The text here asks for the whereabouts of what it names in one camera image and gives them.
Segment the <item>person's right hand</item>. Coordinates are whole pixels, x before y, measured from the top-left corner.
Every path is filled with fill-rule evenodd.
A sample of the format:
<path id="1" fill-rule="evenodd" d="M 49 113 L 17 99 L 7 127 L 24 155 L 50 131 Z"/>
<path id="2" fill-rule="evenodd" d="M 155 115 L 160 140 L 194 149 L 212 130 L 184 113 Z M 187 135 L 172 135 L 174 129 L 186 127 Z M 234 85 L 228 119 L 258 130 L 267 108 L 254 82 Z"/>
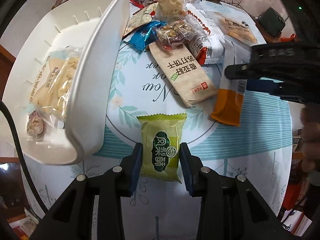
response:
<path id="1" fill-rule="evenodd" d="M 319 168 L 319 105 L 308 104 L 300 116 L 303 139 L 302 169 L 311 172 Z"/>

